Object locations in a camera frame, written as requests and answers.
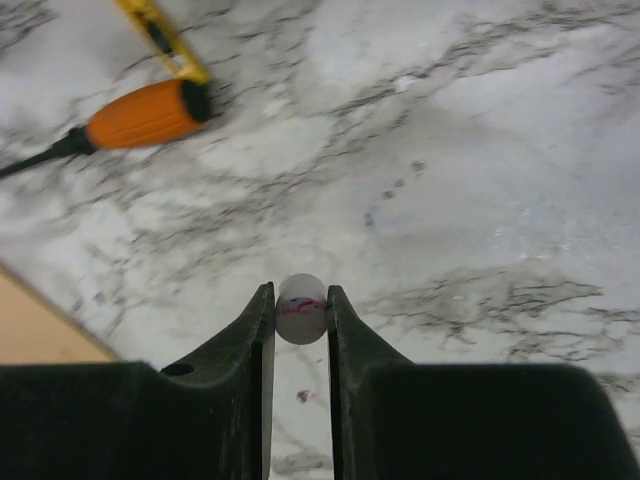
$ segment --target white marble table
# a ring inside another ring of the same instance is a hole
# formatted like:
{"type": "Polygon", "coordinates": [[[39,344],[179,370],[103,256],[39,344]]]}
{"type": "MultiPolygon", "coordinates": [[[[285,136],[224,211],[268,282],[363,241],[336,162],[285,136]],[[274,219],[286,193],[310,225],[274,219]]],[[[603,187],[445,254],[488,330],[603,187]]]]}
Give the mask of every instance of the white marble table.
{"type": "MultiPolygon", "coordinates": [[[[2,261],[155,366],[314,273],[415,361],[588,368],[640,449],[637,1],[162,4],[224,115],[2,182],[2,261]]],[[[165,75],[108,0],[5,0],[0,160],[165,75]]],[[[274,479],[331,477],[325,347],[278,345],[274,479]]]]}

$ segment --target small white sphere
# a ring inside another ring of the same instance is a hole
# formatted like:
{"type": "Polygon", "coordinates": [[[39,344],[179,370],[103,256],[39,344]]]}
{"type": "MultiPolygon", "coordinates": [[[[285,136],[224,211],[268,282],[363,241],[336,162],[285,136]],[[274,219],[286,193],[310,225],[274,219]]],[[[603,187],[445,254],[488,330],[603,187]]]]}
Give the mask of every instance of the small white sphere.
{"type": "Polygon", "coordinates": [[[313,275],[299,273],[280,284],[276,331],[287,342],[308,345],[327,331],[326,287],[313,275]]]}

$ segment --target marble countertop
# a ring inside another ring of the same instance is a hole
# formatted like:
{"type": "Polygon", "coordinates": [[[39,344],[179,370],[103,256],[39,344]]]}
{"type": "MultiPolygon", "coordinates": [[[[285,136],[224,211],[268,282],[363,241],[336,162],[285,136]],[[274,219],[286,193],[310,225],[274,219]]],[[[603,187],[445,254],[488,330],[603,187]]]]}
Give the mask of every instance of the marble countertop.
{"type": "MultiPolygon", "coordinates": [[[[637,2],[161,3],[221,115],[3,181],[3,262],[158,367],[316,274],[415,361],[589,369],[640,451],[637,2]]],[[[112,2],[4,0],[0,161],[164,78],[112,2]]],[[[272,478],[330,478],[326,345],[276,363],[272,478]]]]}

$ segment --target orange screwdriver handle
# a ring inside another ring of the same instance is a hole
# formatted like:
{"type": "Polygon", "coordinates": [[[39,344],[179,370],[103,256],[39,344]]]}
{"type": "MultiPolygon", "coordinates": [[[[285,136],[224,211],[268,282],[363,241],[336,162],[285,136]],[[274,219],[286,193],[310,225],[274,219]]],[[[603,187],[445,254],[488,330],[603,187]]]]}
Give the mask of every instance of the orange screwdriver handle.
{"type": "Polygon", "coordinates": [[[184,137],[209,118],[207,87],[172,79],[114,100],[89,120],[86,133],[98,149],[144,147],[184,137]]]}

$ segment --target screwdriver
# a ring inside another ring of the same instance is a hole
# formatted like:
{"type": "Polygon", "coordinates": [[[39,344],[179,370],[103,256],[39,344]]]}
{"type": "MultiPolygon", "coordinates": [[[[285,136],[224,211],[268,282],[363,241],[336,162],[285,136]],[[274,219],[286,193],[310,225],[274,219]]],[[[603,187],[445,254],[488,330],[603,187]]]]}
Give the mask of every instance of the screwdriver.
{"type": "Polygon", "coordinates": [[[167,17],[150,0],[114,1],[176,78],[114,100],[44,152],[0,168],[0,179],[58,158],[167,143],[196,131],[211,118],[209,74],[167,17]]]}

